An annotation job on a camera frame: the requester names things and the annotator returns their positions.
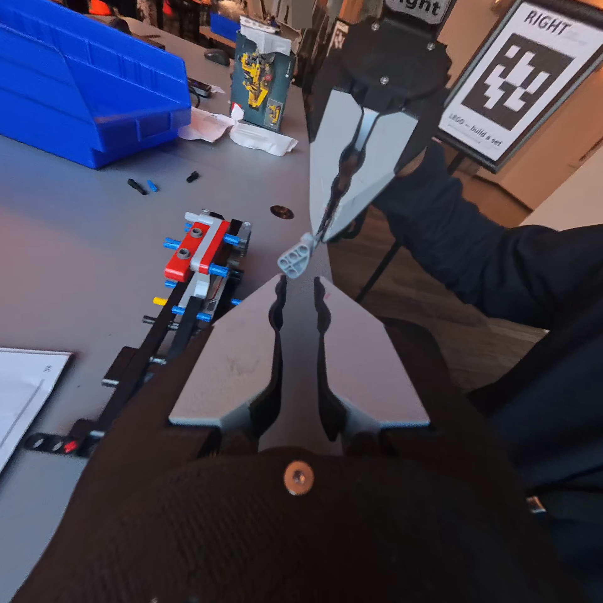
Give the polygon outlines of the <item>framed marker sign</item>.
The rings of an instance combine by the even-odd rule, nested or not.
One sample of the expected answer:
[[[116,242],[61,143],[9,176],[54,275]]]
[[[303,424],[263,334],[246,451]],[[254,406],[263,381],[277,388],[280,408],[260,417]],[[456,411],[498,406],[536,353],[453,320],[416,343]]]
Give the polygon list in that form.
[[[496,174],[601,63],[601,8],[515,1],[451,88],[437,137]]]

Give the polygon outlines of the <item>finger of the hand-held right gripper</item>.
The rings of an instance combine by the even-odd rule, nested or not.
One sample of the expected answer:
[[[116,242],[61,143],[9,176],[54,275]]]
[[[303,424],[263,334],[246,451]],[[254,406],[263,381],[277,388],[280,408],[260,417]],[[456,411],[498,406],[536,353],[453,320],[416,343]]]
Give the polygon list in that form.
[[[394,169],[418,125],[403,111],[376,118],[361,153],[361,161],[341,196],[322,240],[339,235],[394,177]]]
[[[310,144],[309,213],[314,236],[319,236],[332,185],[340,172],[341,156],[352,142],[361,119],[362,109],[350,94],[331,90],[318,133]],[[326,236],[337,235],[366,206],[366,192],[360,182],[351,183],[342,203]]]

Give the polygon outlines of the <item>lego vehicle chassis model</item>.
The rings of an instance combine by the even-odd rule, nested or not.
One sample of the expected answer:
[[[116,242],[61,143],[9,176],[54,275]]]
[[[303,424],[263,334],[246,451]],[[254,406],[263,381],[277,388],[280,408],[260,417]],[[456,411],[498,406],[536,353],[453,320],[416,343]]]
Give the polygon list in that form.
[[[103,377],[112,395],[98,418],[77,420],[67,435],[33,433],[23,448],[57,456],[89,458],[133,396],[163,367],[176,360],[191,339],[240,301],[235,298],[252,224],[225,220],[204,209],[186,213],[185,237],[167,237],[172,252],[164,270],[166,297],[153,300],[156,316],[144,316],[149,331],[139,347],[124,347]]]

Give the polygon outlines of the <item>open instruction booklet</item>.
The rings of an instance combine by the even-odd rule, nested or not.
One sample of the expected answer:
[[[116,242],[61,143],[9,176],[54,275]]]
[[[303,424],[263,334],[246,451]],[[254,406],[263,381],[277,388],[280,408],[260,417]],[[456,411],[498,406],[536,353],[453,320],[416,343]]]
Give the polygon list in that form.
[[[72,353],[1,348],[1,470],[11,459]]]

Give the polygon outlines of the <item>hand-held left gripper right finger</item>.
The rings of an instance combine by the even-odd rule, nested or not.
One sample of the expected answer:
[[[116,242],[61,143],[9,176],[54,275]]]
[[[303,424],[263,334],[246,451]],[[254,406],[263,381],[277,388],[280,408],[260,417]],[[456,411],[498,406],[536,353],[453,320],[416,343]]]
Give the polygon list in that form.
[[[314,302],[318,410],[328,440],[429,426],[383,322],[322,276],[314,279]]]

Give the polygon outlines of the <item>empty white plastic bag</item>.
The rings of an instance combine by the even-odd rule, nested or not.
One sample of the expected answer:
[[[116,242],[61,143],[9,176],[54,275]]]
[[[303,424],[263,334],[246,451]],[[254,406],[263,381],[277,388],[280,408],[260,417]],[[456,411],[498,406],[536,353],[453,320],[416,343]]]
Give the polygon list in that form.
[[[178,129],[178,137],[183,140],[202,140],[212,144],[222,138],[235,124],[236,121],[231,117],[192,107],[191,122]]]

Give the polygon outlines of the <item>small opened lego box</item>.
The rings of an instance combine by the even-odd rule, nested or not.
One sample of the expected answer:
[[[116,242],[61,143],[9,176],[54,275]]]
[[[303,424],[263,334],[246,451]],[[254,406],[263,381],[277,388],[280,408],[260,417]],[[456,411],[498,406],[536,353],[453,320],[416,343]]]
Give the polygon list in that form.
[[[279,27],[239,17],[230,104],[246,122],[280,132],[296,55]]]

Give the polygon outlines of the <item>small grey lego piece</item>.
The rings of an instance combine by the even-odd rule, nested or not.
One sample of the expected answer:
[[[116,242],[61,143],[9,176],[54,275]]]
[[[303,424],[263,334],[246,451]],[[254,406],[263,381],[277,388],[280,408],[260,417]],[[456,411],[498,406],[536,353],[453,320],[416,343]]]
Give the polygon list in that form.
[[[305,272],[315,247],[316,240],[313,234],[305,233],[296,245],[281,254],[277,260],[278,269],[287,278],[297,279]]]

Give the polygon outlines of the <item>person in dark clothing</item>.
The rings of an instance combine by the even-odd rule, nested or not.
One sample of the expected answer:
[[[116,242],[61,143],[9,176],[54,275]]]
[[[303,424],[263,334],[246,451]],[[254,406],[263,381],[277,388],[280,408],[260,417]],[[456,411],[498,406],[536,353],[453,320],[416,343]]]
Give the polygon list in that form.
[[[468,398],[528,491],[569,489],[602,471],[602,298],[505,310],[494,316],[547,335]]]

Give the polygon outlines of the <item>small black device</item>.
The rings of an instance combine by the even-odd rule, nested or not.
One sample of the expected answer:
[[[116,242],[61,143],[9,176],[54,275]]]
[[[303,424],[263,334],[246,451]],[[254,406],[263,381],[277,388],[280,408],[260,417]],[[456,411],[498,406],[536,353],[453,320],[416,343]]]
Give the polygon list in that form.
[[[211,98],[215,94],[225,94],[224,90],[214,84],[206,84],[197,79],[187,78],[189,90],[202,98]]]

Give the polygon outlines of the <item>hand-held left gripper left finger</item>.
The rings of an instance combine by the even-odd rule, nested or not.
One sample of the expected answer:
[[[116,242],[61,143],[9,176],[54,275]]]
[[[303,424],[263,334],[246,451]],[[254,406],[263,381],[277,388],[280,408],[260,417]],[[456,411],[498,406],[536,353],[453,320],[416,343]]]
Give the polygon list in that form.
[[[170,413],[172,425],[261,436],[280,412],[287,279],[276,275],[217,322]]]

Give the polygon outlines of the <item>blue plastic bin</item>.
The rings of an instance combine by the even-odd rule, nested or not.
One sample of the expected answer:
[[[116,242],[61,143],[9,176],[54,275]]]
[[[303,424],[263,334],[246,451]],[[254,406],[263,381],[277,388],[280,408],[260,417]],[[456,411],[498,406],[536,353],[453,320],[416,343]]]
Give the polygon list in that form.
[[[1,1],[1,134],[91,169],[191,123],[185,62],[50,1]]]

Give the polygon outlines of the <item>person's right forearm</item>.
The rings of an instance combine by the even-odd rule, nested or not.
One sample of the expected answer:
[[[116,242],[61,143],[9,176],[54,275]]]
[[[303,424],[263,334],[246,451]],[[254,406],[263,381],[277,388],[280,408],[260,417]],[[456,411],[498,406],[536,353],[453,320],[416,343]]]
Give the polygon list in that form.
[[[557,231],[504,228],[463,199],[418,213],[409,243],[418,263],[491,318],[555,330],[602,327],[602,225]]]

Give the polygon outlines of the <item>torn white paper bags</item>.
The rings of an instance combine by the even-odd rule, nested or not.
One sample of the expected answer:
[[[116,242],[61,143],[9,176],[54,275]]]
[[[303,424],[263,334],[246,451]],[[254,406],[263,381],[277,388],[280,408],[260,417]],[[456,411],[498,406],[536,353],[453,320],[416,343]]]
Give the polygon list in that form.
[[[229,136],[241,147],[260,150],[278,157],[291,152],[298,144],[298,140],[294,138],[245,122],[236,122],[230,128]]]

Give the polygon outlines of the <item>person's right hand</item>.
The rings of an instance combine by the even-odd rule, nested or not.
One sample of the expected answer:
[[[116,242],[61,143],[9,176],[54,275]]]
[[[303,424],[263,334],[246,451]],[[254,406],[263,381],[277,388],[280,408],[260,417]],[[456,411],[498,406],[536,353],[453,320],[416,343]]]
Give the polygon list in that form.
[[[483,217],[464,198],[462,183],[448,174],[438,142],[430,142],[407,164],[372,206],[384,215],[396,242],[408,250],[479,230]]]

